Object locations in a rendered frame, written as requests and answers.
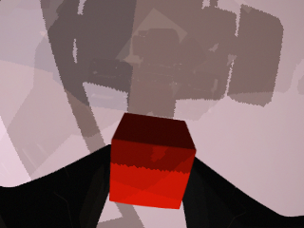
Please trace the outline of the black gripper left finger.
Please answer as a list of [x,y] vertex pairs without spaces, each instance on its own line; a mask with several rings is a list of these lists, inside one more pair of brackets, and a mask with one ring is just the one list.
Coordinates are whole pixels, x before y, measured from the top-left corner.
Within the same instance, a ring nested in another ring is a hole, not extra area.
[[0,228],[96,228],[110,185],[111,144],[22,185],[0,186]]

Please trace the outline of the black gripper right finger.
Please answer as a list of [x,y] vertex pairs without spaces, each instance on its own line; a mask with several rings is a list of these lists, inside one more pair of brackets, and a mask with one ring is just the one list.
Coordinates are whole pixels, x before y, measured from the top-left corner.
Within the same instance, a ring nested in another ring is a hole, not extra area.
[[282,217],[195,157],[182,197],[187,228],[304,228],[304,216]]

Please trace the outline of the red cube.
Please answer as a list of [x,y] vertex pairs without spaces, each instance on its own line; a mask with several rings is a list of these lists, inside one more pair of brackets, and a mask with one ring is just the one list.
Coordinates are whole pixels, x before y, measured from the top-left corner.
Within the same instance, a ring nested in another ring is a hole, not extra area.
[[110,201],[180,209],[197,148],[186,121],[124,114],[111,137]]

